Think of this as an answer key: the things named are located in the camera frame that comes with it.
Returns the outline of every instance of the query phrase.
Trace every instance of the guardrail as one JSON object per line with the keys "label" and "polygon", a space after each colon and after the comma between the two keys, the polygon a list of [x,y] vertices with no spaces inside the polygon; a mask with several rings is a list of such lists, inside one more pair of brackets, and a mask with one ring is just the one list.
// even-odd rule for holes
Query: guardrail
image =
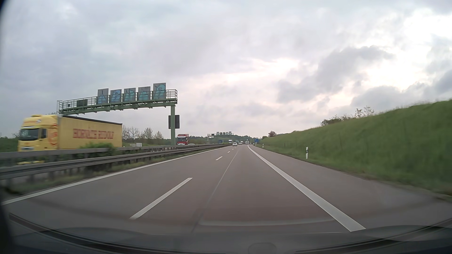
{"label": "guardrail", "polygon": [[218,148],[228,146],[230,144],[213,144],[213,145],[190,145],[190,146],[170,146],[164,151],[142,152],[137,154],[114,155],[96,158],[86,158],[77,160],[55,161],[40,164],[17,165],[11,167],[0,168],[0,180],[7,180],[6,186],[11,187],[13,184],[11,179],[17,177],[28,176],[28,182],[34,182],[34,175],[49,173],[48,178],[54,179],[53,172],[66,171],[72,172],[71,169],[77,168],[78,172],[83,169],[84,174],[90,174],[97,170],[108,170],[113,164],[135,163],[139,161],[150,160],[152,157],[163,155],[175,155],[192,151],[199,151],[209,148]]}
{"label": "guardrail", "polygon": [[210,144],[189,145],[189,146],[140,146],[140,147],[116,147],[110,148],[84,148],[84,149],[65,149],[65,150],[46,150],[46,151],[22,151],[22,152],[1,152],[0,167],[13,166],[21,161],[43,160],[45,162],[54,162],[61,160],[73,160],[79,158],[89,158],[103,155],[122,155],[130,153],[167,151],[175,149],[184,149],[187,147],[211,146]]}

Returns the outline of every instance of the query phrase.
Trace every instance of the windshield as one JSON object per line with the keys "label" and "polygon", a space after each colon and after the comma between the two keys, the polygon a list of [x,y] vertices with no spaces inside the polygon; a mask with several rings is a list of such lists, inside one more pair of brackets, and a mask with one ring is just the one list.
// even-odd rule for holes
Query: windshield
{"label": "windshield", "polygon": [[38,139],[39,129],[20,130],[19,140],[33,141]]}
{"label": "windshield", "polygon": [[2,8],[0,220],[24,247],[401,252],[452,228],[452,0]]}

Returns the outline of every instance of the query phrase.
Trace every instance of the car hood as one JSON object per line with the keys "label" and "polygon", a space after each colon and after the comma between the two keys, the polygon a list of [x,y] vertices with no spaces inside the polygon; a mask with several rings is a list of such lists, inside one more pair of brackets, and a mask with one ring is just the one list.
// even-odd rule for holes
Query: car hood
{"label": "car hood", "polygon": [[33,230],[15,237],[18,248],[28,252],[43,249],[56,253],[349,253],[449,247],[452,229],[442,226],[388,226],[347,233],[284,234],[263,232],[218,232],[180,235],[149,235],[113,228],[49,229],[11,216]]}

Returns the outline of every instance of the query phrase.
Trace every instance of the black sign panel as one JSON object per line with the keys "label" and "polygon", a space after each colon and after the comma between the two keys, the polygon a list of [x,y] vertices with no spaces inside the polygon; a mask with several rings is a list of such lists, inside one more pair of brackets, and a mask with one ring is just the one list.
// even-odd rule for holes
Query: black sign panel
{"label": "black sign panel", "polygon": [[[176,129],[180,129],[179,115],[175,115],[176,118]],[[168,129],[171,129],[171,116],[168,116]]]}

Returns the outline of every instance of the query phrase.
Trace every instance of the yellow truck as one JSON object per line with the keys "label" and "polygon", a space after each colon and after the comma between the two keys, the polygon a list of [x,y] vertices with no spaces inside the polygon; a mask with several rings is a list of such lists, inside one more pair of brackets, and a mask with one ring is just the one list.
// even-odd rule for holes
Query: yellow truck
{"label": "yellow truck", "polygon": [[32,115],[24,119],[17,151],[77,149],[90,142],[122,146],[122,123],[65,115]]}

